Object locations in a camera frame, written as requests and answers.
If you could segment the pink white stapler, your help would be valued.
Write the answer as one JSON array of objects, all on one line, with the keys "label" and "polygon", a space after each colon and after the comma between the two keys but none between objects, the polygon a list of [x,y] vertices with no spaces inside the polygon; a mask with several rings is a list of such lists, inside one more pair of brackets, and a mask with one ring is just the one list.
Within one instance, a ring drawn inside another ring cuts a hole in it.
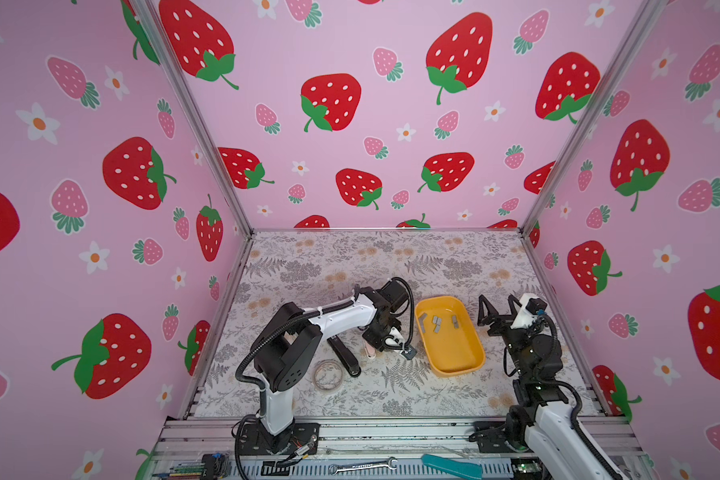
[{"label": "pink white stapler", "polygon": [[377,356],[377,350],[369,343],[364,343],[365,352],[368,359],[375,359]]}]

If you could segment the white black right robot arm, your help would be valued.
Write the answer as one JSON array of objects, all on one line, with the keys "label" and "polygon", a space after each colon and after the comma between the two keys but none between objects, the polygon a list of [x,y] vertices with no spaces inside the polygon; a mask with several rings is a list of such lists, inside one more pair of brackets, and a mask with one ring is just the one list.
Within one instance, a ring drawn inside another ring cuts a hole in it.
[{"label": "white black right robot arm", "polygon": [[582,398],[556,378],[563,368],[562,346],[548,304],[531,294],[508,297],[501,314],[486,296],[478,297],[477,324],[504,342],[504,373],[512,379],[516,403],[500,426],[477,422],[468,440],[482,447],[505,446],[531,452],[549,479],[623,479],[579,421]]}]

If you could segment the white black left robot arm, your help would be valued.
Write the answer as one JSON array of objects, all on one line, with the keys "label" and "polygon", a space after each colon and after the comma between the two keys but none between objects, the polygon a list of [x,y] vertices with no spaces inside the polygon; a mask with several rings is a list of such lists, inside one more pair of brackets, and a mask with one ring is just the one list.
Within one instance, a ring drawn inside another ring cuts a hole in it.
[{"label": "white black left robot arm", "polygon": [[293,388],[308,373],[322,341],[359,329],[374,350],[397,352],[410,360],[416,355],[414,322],[413,291],[400,277],[379,289],[355,287],[350,297],[325,306],[282,305],[235,371],[237,381],[259,391],[256,427],[271,444],[292,434]]}]

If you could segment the yellow plastic tray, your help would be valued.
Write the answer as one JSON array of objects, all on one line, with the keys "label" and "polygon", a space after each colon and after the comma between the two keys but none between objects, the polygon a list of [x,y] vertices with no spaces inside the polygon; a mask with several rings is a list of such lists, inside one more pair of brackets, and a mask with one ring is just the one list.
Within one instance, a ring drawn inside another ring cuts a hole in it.
[{"label": "yellow plastic tray", "polygon": [[[442,319],[438,333],[433,322],[423,325],[421,317],[427,312]],[[456,315],[460,328],[454,329],[451,316]],[[470,374],[485,363],[485,351],[465,305],[453,296],[438,296],[421,300],[415,308],[416,322],[433,373],[441,378]]]}]

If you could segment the clear tape roll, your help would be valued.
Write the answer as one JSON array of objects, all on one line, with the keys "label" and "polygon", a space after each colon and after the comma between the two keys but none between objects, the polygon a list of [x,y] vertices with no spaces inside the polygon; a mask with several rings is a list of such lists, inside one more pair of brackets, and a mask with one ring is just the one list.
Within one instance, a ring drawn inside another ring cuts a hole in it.
[{"label": "clear tape roll", "polygon": [[344,379],[344,367],[333,359],[320,361],[313,372],[313,383],[317,390],[328,393],[338,390]]}]

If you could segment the silver wrench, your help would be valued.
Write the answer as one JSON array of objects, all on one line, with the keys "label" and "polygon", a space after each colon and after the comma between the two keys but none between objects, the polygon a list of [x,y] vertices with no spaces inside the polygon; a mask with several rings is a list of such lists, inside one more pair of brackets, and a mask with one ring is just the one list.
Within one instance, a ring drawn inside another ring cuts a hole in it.
[{"label": "silver wrench", "polygon": [[388,457],[384,460],[370,461],[365,463],[338,465],[333,464],[328,467],[329,475],[342,474],[366,474],[368,472],[389,473],[395,472],[398,468],[399,460],[396,457]]}]

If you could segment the teal handled tool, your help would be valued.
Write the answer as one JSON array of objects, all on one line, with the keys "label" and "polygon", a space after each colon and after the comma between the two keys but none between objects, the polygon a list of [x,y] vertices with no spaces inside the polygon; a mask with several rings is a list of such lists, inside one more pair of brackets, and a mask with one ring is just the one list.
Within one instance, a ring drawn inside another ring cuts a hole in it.
[{"label": "teal handled tool", "polygon": [[461,479],[481,480],[483,475],[482,467],[470,462],[456,461],[431,454],[422,455],[421,462],[426,467]]}]

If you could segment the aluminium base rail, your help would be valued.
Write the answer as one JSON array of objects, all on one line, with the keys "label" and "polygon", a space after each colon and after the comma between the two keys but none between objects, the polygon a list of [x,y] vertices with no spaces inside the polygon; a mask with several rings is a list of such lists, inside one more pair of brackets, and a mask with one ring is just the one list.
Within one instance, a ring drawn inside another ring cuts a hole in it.
[{"label": "aluminium base rail", "polygon": [[[531,452],[480,446],[468,440],[475,419],[456,418],[316,418],[316,446],[307,458],[288,468],[275,466],[275,456],[258,451],[230,467],[230,478],[250,479],[446,479],[448,474],[426,467],[424,454],[482,467],[484,479],[544,479]],[[166,423],[152,453],[138,473],[140,479],[175,479],[178,470],[200,464],[206,454],[233,455],[233,419],[200,419]],[[333,464],[399,460],[395,472],[329,475]]]}]

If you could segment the aluminium corner post right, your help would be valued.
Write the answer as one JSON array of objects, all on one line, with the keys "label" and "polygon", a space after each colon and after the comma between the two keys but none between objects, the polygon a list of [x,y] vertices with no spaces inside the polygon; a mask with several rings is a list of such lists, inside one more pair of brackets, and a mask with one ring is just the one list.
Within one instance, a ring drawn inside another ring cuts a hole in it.
[{"label": "aluminium corner post right", "polygon": [[665,7],[666,2],[660,0],[646,0],[640,4],[640,8],[636,11],[633,20],[625,31],[607,69],[602,74],[601,81],[595,89],[592,99],[588,102],[584,113],[578,119],[578,123],[556,158],[555,166],[545,182],[541,194],[533,204],[525,223],[519,229],[523,240],[530,239],[532,228],[540,220],[549,200],[585,144],[588,132],[599,121],[601,110],[605,106],[609,95],[629,71],[632,62],[650,36]]}]

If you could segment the aluminium corner post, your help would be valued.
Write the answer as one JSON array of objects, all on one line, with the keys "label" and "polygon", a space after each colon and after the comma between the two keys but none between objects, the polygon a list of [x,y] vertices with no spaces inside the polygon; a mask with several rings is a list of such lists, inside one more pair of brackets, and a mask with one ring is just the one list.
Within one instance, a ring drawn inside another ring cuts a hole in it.
[{"label": "aluminium corner post", "polygon": [[530,239],[532,228],[540,220],[549,200],[585,144],[588,132],[599,121],[601,110],[605,106],[609,95],[629,71],[632,62],[650,36],[665,7],[666,2],[660,0],[646,0],[640,4],[640,8],[636,11],[633,20],[625,31],[607,69],[602,74],[601,81],[595,89],[592,99],[588,102],[584,113],[578,119],[578,123],[556,158],[555,166],[545,182],[541,194],[533,204],[525,223],[519,229],[523,240]]},{"label": "aluminium corner post", "polygon": [[187,85],[184,72],[180,68],[175,54],[170,46],[165,29],[160,23],[157,7],[152,1],[136,0],[133,6],[140,16],[143,29],[151,42],[155,53],[159,57],[162,68],[171,87],[182,107],[192,133],[205,155],[209,168],[212,171],[222,195],[225,198],[242,235],[246,239],[253,236],[253,229],[248,221],[244,209],[235,194],[232,180],[224,166],[223,160],[210,135],[207,125],[202,117],[198,105]]}]

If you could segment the aluminium corner post left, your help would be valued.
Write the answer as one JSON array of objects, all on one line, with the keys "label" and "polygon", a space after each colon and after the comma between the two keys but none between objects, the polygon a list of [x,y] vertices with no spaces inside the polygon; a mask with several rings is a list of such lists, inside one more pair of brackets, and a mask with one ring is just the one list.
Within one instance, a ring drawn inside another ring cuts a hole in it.
[{"label": "aluminium corner post left", "polygon": [[246,239],[253,236],[253,229],[248,221],[244,209],[235,194],[232,180],[224,166],[223,160],[210,135],[207,125],[202,117],[198,105],[187,85],[184,72],[180,68],[175,54],[170,46],[165,29],[160,23],[157,7],[152,1],[136,0],[133,6],[140,16],[143,29],[151,42],[155,53],[159,57],[162,68],[171,87],[182,107],[192,133],[205,155],[209,168],[212,171],[222,195],[225,198],[242,235]]}]

